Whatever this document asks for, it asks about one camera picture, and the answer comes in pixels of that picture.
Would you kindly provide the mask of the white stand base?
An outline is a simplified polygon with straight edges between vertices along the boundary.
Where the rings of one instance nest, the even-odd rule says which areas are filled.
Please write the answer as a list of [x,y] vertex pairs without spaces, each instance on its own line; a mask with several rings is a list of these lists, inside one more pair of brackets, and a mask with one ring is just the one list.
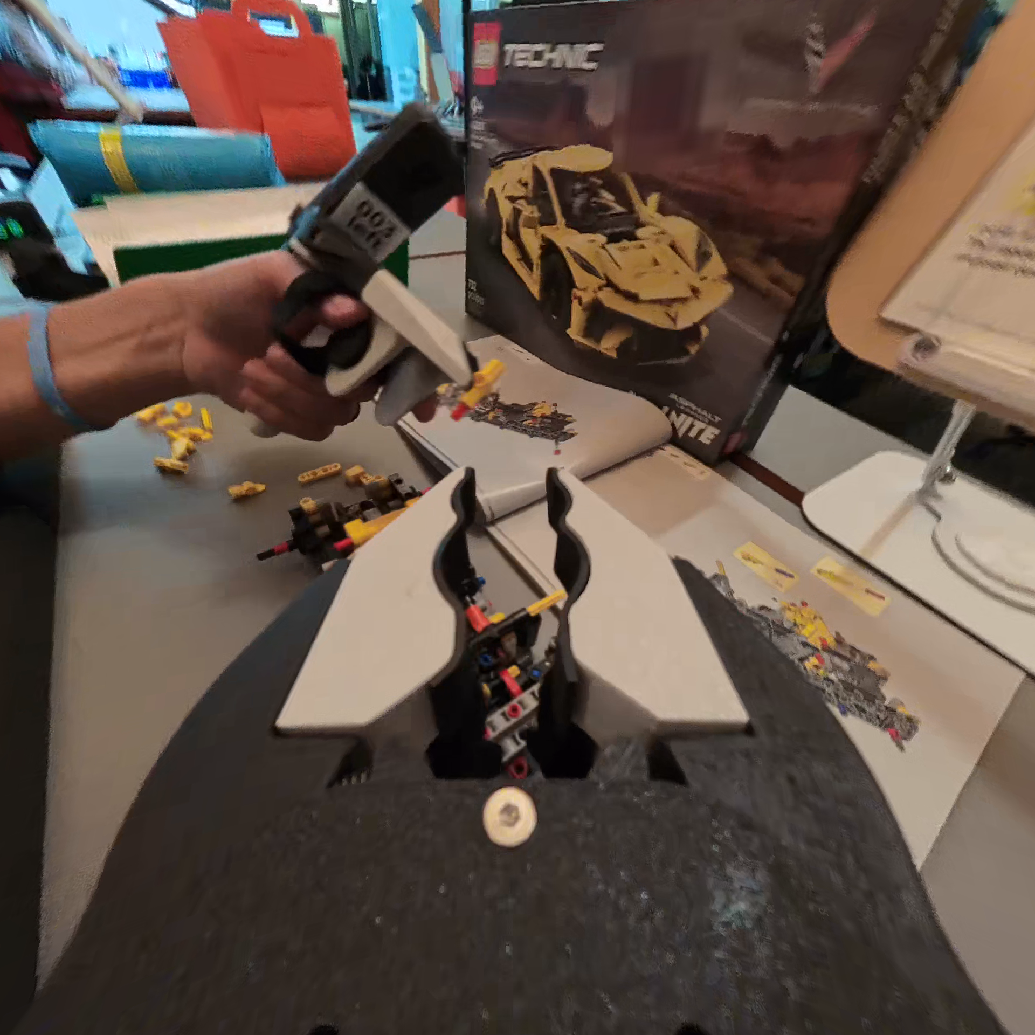
[[804,496],[822,536],[1034,674],[1033,508],[925,459],[881,451]]

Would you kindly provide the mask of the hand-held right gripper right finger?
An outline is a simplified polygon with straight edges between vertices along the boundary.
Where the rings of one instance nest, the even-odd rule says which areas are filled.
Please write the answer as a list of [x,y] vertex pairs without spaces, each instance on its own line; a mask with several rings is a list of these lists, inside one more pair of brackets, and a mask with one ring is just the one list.
[[750,718],[675,560],[563,469],[548,472],[565,592],[543,678],[543,762],[618,742],[741,734]]

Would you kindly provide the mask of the blue wristband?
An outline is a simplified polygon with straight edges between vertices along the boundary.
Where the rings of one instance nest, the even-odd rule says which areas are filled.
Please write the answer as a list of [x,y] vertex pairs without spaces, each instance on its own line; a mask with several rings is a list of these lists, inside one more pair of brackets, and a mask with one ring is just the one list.
[[78,414],[58,387],[50,350],[49,317],[53,304],[33,301],[29,306],[27,357],[33,388],[45,409],[73,436],[97,428]]

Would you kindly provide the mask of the black device with green lights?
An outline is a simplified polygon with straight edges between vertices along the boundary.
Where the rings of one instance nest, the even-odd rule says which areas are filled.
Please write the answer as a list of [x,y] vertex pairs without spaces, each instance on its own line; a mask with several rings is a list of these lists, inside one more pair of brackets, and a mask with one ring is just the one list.
[[75,271],[35,207],[23,200],[1,202],[1,266],[19,295],[34,301],[67,302],[110,287],[102,274]]

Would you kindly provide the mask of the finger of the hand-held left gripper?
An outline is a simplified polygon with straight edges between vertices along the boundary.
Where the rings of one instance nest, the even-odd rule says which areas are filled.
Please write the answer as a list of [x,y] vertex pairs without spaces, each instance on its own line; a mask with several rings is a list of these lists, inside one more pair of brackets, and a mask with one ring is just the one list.
[[459,331],[388,269],[378,269],[362,290],[362,302],[401,341],[417,350],[445,380],[470,388],[476,365]]
[[444,372],[422,354],[401,354],[387,368],[374,400],[374,418],[381,426],[395,425],[423,401],[437,400]]

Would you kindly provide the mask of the blue rolled mat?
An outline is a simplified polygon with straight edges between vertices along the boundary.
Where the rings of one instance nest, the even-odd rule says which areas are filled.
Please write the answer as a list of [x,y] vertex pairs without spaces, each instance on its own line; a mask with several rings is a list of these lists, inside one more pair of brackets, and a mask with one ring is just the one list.
[[39,153],[78,205],[95,198],[286,183],[267,136],[197,127],[39,120]]

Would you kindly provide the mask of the orange bag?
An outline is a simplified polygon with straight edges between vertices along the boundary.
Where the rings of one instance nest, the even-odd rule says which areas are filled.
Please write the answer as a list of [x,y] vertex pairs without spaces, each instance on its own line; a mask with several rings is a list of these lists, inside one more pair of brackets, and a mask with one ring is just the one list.
[[296,3],[234,1],[158,30],[197,127],[266,136],[290,181],[328,180],[355,156],[339,48]]

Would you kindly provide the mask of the small yellow red lego piece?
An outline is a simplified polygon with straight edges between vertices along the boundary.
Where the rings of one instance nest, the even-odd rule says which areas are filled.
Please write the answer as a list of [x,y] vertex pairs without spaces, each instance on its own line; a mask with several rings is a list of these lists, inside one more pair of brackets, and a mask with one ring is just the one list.
[[470,386],[463,389],[453,403],[449,416],[452,421],[461,421],[471,414],[491,395],[506,373],[507,365],[499,359],[492,359],[481,369],[477,369]]

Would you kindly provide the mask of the wooden stick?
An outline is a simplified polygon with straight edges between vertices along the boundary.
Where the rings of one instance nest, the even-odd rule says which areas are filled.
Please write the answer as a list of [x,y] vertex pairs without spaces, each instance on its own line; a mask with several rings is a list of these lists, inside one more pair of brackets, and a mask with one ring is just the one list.
[[83,45],[80,45],[62,20],[51,13],[45,2],[14,1],[12,4],[29,19],[33,19],[43,29],[52,45],[58,45],[69,53],[73,60],[89,73],[90,79],[101,87],[109,94],[109,97],[114,99],[118,112],[116,120],[119,123],[142,124],[144,122],[146,114],[144,105],[127,92],[121,83],[120,76],[111,72],[106,64],[93,57]]

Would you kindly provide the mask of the metal stand post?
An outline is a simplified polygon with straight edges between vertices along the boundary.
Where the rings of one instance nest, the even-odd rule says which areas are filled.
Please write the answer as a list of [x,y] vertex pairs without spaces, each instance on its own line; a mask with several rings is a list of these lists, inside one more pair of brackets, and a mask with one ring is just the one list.
[[949,420],[941,434],[924,469],[918,502],[926,505],[940,496],[942,485],[951,485],[955,480],[953,461],[965,431],[970,426],[977,408],[965,401],[953,404]]

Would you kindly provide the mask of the green and white box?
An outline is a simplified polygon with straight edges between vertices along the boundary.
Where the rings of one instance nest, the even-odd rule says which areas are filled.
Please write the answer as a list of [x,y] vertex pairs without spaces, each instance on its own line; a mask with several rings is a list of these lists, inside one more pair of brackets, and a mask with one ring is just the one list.
[[110,196],[73,209],[72,218],[103,275],[117,286],[276,250],[295,210],[321,188],[323,183],[306,182]]

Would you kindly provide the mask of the pile of yellow lego pieces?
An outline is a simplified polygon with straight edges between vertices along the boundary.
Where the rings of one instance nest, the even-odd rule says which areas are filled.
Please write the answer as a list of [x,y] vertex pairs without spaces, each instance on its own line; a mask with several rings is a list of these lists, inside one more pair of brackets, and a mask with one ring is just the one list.
[[211,408],[187,398],[141,408],[132,414],[132,420],[162,447],[152,459],[152,467],[162,476],[186,475],[199,447],[214,436]]

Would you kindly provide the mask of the dark lego set box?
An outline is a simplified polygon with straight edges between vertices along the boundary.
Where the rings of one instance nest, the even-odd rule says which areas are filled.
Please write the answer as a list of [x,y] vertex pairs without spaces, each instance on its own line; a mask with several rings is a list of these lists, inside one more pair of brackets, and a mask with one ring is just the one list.
[[977,5],[472,2],[466,314],[748,447]]

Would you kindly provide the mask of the grey lego chassis assembly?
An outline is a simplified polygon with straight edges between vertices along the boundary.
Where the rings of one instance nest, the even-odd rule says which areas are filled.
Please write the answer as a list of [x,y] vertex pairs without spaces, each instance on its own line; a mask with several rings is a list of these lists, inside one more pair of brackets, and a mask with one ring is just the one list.
[[540,685],[553,661],[555,641],[539,650],[542,618],[559,607],[559,590],[510,613],[496,611],[485,594],[485,579],[474,569],[461,583],[461,599],[485,712],[485,741],[499,746],[502,769],[524,781],[536,768],[528,735],[537,724]]

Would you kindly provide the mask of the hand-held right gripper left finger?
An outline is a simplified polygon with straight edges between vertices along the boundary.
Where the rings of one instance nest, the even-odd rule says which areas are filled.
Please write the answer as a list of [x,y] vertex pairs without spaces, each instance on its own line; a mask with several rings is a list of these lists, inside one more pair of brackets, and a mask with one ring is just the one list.
[[461,598],[476,478],[452,471],[343,565],[275,721],[288,737],[405,742],[433,772],[479,771],[479,681]]

